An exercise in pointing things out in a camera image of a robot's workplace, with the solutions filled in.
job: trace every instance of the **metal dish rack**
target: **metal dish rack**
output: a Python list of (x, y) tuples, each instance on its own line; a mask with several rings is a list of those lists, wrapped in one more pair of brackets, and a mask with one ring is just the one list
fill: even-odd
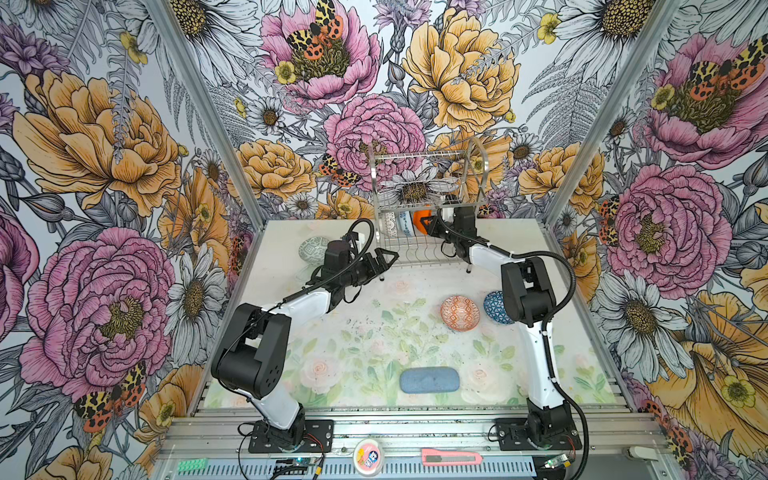
[[(436, 208), (450, 209), (453, 207), (474, 207), (475, 214), (479, 205), (485, 202), (485, 188), (488, 182), (490, 172), (490, 163), (488, 154), (482, 146), (482, 143), (475, 137), (467, 139), (467, 148), (464, 150), (438, 150), (438, 151), (420, 151), (402, 154), (374, 154), (371, 145), (368, 147), (369, 166), (371, 168), (372, 183), (372, 203), (374, 225), (376, 227), (376, 246), (386, 250), (392, 250), (400, 254), (399, 259), (394, 266), (428, 266), (441, 265), (450, 262), (459, 262), (455, 251), (450, 245), (443, 245), (442, 240), (436, 237), (424, 235), (418, 229), (414, 228), (413, 235), (409, 236), (403, 233), (397, 226), (396, 234), (392, 235), (386, 225), (388, 216), (405, 214), (412, 219), (413, 212), (418, 210), (432, 210)], [(475, 162), (472, 157), (479, 158), (482, 161), (482, 171), (475, 169)], [(425, 169), (434, 167), (439, 161), (462, 161), (463, 168), (461, 176), (457, 178), (456, 189), (448, 195), (433, 197), (429, 202), (410, 202), (402, 201), (397, 204), (391, 204), (382, 201), (388, 197), (387, 190), (393, 188), (391, 181), (380, 181), (377, 178), (376, 165), (384, 161), (401, 161), (405, 159), (421, 158), (421, 169), (416, 172), (420, 174)], [(471, 192), (468, 185), (468, 179), (473, 180), (477, 185), (477, 193)], [(423, 183), (421, 180), (405, 182), (409, 186)]]

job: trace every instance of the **floral tablecloth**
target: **floral tablecloth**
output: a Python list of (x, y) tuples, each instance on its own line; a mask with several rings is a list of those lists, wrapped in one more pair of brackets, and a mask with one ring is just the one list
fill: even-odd
[[(270, 222), (251, 273), (253, 287), (242, 301), (266, 303), (296, 291), (306, 266), (297, 253), (301, 242), (316, 235), (337, 238), (347, 227), (340, 221)], [(478, 228), (484, 237), (500, 245), (514, 244), (519, 252), (544, 245), (533, 220), (481, 220)], [(561, 298), (565, 285), (554, 265), (548, 267)], [(528, 373), (517, 329), (494, 322), (482, 311), (485, 295), (500, 289), (496, 276), (480, 269), (467, 274), (465, 266), (455, 263), (390, 270), (383, 282), (364, 287), (354, 303), (342, 303), (303, 325), (294, 322), (281, 382), (310, 408), (525, 404)], [(439, 308), (451, 295), (475, 301), (481, 311), (478, 326), (459, 333), (442, 322)], [(578, 402), (615, 402), (576, 315), (569, 306), (554, 319), (561, 381)], [(401, 372), (421, 366), (456, 369), (459, 391), (403, 393)], [(248, 405), (213, 381), (204, 407), (236, 406)]]

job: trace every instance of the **black mounting plate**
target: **black mounting plate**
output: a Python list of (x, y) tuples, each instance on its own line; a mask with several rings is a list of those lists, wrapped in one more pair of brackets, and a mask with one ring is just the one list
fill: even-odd
[[(571, 442), (573, 442), (573, 449), (581, 449), (581, 439), (578, 434), (563, 434), (558, 435), (552, 439), (551, 446), (541, 447), (534, 445), (528, 439), (528, 426), (527, 419), (496, 419), (495, 431), (498, 437), (498, 447), (502, 452), (517, 451), (534, 451), (534, 450), (571, 450)], [(571, 431), (576, 432), (576, 425), (571, 424)]]
[[(304, 440), (301, 446), (295, 450), (296, 453), (320, 453), (322, 450), (325, 452), (331, 451), (333, 445), (333, 420), (312, 420), (307, 419), (304, 424), (306, 433), (314, 435), (314, 437), (323, 443), (323, 448), (320, 445), (309, 440)], [(277, 445), (266, 443), (266, 437), (260, 434), (261, 431), (256, 432), (250, 437), (250, 443), (248, 444), (249, 453), (286, 453), (281, 450)]]

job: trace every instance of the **orange patterned bowl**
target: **orange patterned bowl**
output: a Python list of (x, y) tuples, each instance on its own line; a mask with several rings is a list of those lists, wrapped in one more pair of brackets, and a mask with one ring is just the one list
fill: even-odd
[(480, 310), (465, 296), (450, 296), (440, 307), (440, 316), (447, 326), (457, 332), (475, 328), (480, 321)]

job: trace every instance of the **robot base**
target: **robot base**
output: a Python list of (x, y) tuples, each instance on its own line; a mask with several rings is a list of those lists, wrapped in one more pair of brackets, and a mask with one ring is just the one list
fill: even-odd
[(571, 442), (573, 442), (573, 449), (581, 449), (581, 439), (576, 432), (576, 425), (571, 422), (571, 433), (564, 433), (561, 435), (555, 435), (548, 440), (548, 445), (536, 445), (530, 440), (530, 432), (528, 431), (527, 419), (496, 419), (495, 431), (498, 436), (498, 447), (502, 452), (516, 451), (531, 451), (531, 450), (571, 450)]
[[(323, 443), (323, 447), (310, 440), (304, 440), (299, 448), (294, 450), (297, 453), (320, 453), (331, 451), (333, 445), (333, 420), (306, 420), (304, 432), (313, 435)], [(253, 435), (248, 444), (249, 453), (286, 453), (281, 449), (275, 439), (275, 428), (269, 427), (265, 422), (258, 422), (253, 429)]]

